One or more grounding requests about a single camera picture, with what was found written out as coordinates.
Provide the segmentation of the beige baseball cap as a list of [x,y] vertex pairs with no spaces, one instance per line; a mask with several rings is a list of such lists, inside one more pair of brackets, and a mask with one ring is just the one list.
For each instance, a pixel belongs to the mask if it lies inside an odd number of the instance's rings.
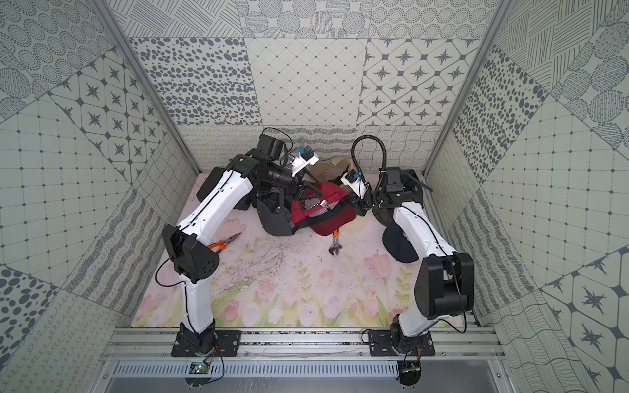
[[319,159],[314,165],[309,165],[304,169],[304,180],[312,183],[320,181],[341,185],[342,175],[353,168],[353,161],[349,155]]

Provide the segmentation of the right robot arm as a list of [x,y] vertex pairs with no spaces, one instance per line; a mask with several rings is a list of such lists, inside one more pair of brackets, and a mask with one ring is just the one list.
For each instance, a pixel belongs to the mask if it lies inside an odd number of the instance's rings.
[[403,264],[418,263],[414,304],[394,316],[391,343],[399,354],[420,351],[429,342],[429,331],[437,323],[465,316],[474,303],[474,262],[442,237],[424,209],[424,192],[414,170],[385,168],[372,188],[361,173],[351,170],[343,183],[357,196],[361,211],[372,211],[385,225],[383,245]]

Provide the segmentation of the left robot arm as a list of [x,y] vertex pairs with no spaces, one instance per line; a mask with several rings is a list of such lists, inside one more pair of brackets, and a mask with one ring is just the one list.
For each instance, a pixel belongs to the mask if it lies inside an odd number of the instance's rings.
[[183,285],[186,315],[175,338],[173,357],[205,357],[218,350],[211,276],[219,267],[220,255],[212,239],[229,213],[260,185],[279,187],[290,197],[300,197],[312,186],[303,180],[307,167],[319,160],[312,148],[301,148],[289,165],[277,163],[281,155],[290,157],[284,142],[262,134],[257,148],[230,160],[216,186],[187,218],[162,230],[169,260]]

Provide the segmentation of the dark grey baseball cap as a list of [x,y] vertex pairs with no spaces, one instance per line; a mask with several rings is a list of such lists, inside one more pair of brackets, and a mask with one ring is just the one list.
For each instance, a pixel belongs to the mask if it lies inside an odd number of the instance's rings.
[[432,188],[418,179],[414,170],[402,170],[400,167],[380,169],[378,183],[371,194],[373,215],[380,224],[388,226],[393,221],[394,209],[404,202],[416,202],[423,206],[424,190],[432,192]]

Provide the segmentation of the black cap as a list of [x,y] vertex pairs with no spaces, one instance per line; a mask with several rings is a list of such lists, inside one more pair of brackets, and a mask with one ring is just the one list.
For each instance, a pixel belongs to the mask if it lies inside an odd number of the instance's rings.
[[414,263],[419,259],[416,250],[401,227],[394,222],[388,224],[383,233],[383,245],[396,261],[403,264]]
[[282,188],[258,191],[257,213],[263,229],[273,237],[290,237],[298,231],[293,224],[291,200]]

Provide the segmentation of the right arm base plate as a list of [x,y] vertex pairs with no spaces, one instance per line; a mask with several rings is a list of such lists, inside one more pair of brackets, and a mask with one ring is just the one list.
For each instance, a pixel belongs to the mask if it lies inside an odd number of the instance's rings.
[[431,332],[405,337],[391,330],[367,329],[365,342],[369,345],[372,357],[411,356],[419,353],[422,356],[436,355]]

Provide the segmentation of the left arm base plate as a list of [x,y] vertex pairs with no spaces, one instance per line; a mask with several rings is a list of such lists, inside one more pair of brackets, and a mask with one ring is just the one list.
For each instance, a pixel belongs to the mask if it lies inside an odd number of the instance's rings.
[[241,337],[242,331],[207,329],[206,332],[195,333],[181,325],[170,354],[175,358],[207,357],[218,350],[218,355],[222,357],[236,357]]

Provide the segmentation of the red baseball cap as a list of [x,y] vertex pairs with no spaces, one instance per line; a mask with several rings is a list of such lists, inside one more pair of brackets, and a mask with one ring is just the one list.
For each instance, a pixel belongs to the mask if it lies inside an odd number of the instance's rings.
[[310,228],[322,237],[332,235],[357,218],[349,194],[340,186],[322,182],[305,191],[308,199],[292,202],[292,223],[298,229]]

